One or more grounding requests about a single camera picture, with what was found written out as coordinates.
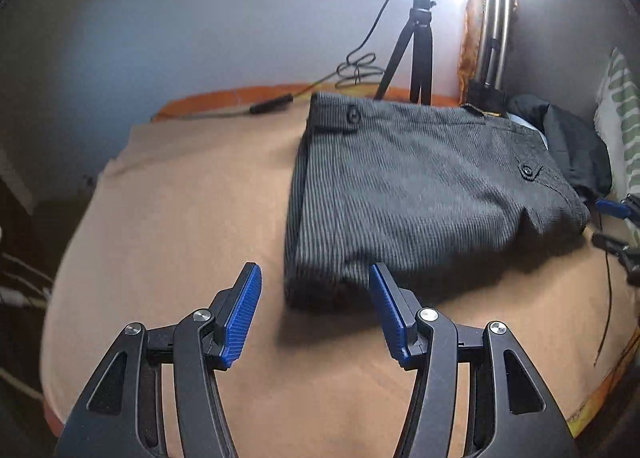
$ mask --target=silver tube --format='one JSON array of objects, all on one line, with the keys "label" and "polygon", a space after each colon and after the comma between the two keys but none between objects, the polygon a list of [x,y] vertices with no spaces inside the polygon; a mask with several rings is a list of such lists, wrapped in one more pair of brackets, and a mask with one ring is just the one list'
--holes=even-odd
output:
[{"label": "silver tube", "polygon": [[498,69],[495,73],[495,88],[502,88],[502,76],[504,75],[504,61],[507,57],[507,41],[509,39],[509,28],[511,15],[513,14],[513,0],[504,0],[504,22],[502,23],[502,41],[500,42],[500,58],[498,58]]},{"label": "silver tube", "polygon": [[482,13],[482,29],[480,31],[480,45],[478,47],[478,61],[474,80],[484,82],[484,67],[486,66],[486,50],[489,39],[489,16],[491,15],[492,0],[484,0],[484,12]]},{"label": "silver tube", "polygon": [[486,71],[486,77],[484,83],[488,86],[493,86],[495,81],[495,69],[498,65],[498,40],[500,39],[500,26],[502,25],[502,6],[504,0],[495,0],[494,8],[494,23],[491,34],[492,45],[489,54],[489,68]]}]

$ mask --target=gray wall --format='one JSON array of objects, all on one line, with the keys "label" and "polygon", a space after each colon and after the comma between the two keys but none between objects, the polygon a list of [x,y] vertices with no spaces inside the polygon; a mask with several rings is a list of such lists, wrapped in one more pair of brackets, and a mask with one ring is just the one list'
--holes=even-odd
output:
[{"label": "gray wall", "polygon": [[[0,10],[0,146],[38,201],[97,175],[167,101],[309,81],[358,45],[383,0],[9,0]],[[434,92],[455,95],[464,2],[437,0]],[[370,49],[385,64],[411,0],[391,0]],[[509,90],[580,114],[614,45],[637,33],[620,0],[520,0]],[[394,84],[408,86],[403,61]]]}]

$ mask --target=green and white striped pillow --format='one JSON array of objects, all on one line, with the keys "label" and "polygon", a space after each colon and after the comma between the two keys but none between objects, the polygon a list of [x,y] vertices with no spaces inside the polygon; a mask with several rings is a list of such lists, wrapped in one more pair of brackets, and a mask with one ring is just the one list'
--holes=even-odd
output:
[{"label": "green and white striped pillow", "polygon": [[[640,194],[640,92],[625,56],[616,48],[598,92],[593,118],[596,131],[607,145],[616,199]],[[636,244],[640,231],[628,223]]]}]

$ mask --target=black tripod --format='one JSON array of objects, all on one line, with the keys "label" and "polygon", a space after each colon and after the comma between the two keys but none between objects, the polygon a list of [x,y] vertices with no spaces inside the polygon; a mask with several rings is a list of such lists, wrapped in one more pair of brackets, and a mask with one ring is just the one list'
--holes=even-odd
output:
[{"label": "black tripod", "polygon": [[421,104],[431,104],[431,72],[433,70],[433,35],[431,34],[431,8],[436,2],[431,0],[414,0],[414,6],[409,10],[409,19],[402,28],[398,42],[394,48],[385,73],[380,80],[374,99],[380,100],[385,96],[386,89],[398,69],[398,64],[404,56],[411,37],[414,37],[414,57],[411,66],[411,88],[409,101]]}]

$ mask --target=beige table surface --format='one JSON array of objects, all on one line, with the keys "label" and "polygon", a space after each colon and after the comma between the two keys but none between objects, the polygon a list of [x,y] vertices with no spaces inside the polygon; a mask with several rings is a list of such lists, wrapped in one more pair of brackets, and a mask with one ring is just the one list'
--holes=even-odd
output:
[{"label": "beige table surface", "polygon": [[[60,420],[127,323],[177,323],[231,286],[249,260],[262,268],[262,295],[241,358],[218,374],[239,455],[393,454],[415,373],[391,359],[374,314],[309,315],[284,306],[287,200],[307,110],[302,102],[280,114],[132,129],[98,182],[47,312],[42,384]],[[505,321],[569,417],[636,326],[632,292],[613,259],[611,272],[613,317],[595,367],[607,281],[603,253],[589,243],[435,306],[456,323]],[[171,367],[163,368],[166,436],[178,457]],[[450,456],[462,454],[466,424],[462,380],[458,391]]]}]

